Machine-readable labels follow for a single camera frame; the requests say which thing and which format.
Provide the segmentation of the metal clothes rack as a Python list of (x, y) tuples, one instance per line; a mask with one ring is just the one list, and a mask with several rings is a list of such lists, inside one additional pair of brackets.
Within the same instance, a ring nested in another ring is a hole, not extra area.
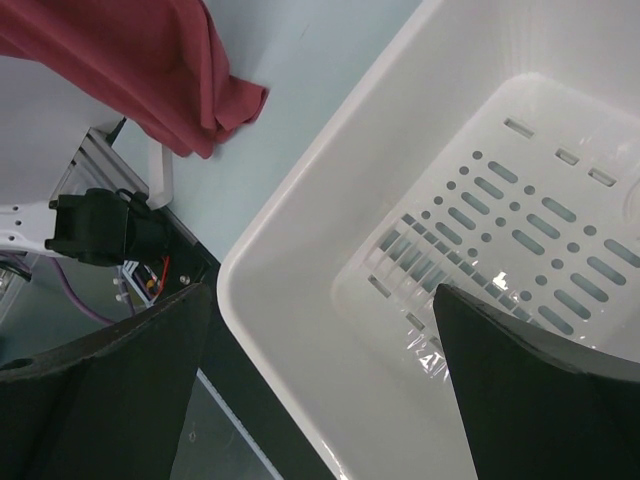
[(148, 148), (148, 200), (151, 210), (167, 206), (174, 196), (173, 152), (151, 139)]

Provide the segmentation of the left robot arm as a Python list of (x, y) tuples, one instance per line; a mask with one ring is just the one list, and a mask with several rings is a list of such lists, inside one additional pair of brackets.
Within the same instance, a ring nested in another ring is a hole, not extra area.
[(146, 194), (90, 188), (48, 201), (1, 206), (1, 249), (112, 267), (156, 262), (169, 251), (171, 227)]

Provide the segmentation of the red tank top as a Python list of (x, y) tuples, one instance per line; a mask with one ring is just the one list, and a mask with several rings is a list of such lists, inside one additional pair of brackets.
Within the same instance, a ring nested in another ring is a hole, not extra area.
[(1, 53), (45, 65), (181, 157), (211, 156), (268, 96), (232, 74), (202, 1), (4, 1)]

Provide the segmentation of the white plastic basket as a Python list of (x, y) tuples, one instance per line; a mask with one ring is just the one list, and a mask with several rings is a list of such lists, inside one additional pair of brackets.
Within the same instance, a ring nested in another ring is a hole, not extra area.
[(422, 3), (217, 292), (334, 477), (471, 479), (442, 283), (638, 359), (637, 2)]

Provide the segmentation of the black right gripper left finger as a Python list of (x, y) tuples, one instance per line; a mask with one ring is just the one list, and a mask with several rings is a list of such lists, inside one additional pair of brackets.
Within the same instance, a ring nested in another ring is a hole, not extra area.
[(1, 368), (4, 479), (167, 479), (207, 336), (195, 284)]

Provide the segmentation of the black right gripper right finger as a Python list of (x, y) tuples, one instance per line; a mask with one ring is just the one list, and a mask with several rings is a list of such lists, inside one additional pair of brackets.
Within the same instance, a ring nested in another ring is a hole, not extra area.
[(638, 478), (637, 363), (447, 284), (433, 310), (479, 478)]

